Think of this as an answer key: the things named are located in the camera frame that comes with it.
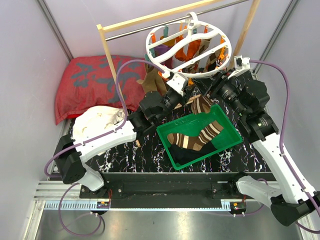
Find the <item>white round clip hanger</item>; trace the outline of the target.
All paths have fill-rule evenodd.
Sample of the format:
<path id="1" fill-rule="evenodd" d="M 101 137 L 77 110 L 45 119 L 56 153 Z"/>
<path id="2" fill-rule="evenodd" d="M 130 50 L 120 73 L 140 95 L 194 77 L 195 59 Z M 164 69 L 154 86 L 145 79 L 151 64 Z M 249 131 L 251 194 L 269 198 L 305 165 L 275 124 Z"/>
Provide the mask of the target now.
<path id="1" fill-rule="evenodd" d="M 228 67 L 232 45 L 218 27 L 201 21 L 195 12 L 189 18 L 153 28 L 145 40 L 146 55 L 151 63 L 165 72 L 182 73 L 187 78 L 205 78 Z M 179 31 L 156 38 L 168 26 Z"/>

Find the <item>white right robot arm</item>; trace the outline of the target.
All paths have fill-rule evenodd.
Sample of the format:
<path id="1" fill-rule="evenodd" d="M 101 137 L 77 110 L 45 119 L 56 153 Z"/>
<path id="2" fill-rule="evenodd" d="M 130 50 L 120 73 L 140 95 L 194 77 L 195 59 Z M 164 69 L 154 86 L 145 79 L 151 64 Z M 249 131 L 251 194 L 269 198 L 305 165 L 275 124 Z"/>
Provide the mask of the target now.
<path id="1" fill-rule="evenodd" d="M 239 76 L 220 72 L 200 80 L 201 94 L 223 100 L 239 115 L 238 129 L 243 137 L 264 158 L 279 187 L 274 188 L 238 173 L 228 181 L 227 192 L 232 198 L 247 195 L 270 208 L 283 226 L 290 226 L 320 207 L 320 193 L 298 170 L 284 144 L 279 129 L 265 106 L 270 100 L 264 82 L 250 71 Z"/>

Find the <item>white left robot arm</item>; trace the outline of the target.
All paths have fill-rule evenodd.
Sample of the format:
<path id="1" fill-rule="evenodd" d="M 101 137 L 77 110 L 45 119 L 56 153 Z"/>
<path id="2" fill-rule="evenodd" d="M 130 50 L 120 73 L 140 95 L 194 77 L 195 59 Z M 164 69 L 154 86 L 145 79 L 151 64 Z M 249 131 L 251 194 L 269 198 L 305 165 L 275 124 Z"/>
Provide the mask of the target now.
<path id="1" fill-rule="evenodd" d="M 155 131 L 160 122 L 177 105 L 185 105 L 192 95 L 193 87 L 187 85 L 182 93 L 170 88 L 165 95 L 150 91 L 139 102 L 138 109 L 126 121 L 117 123 L 107 132 L 86 136 L 84 140 L 74 140 L 67 134 L 62 136 L 54 152 L 54 162 L 58 177 L 64 184 L 79 183 L 87 187 L 97 198 L 108 193 L 106 180 L 99 171 L 86 163 L 97 154 L 124 143 L 133 142 Z"/>

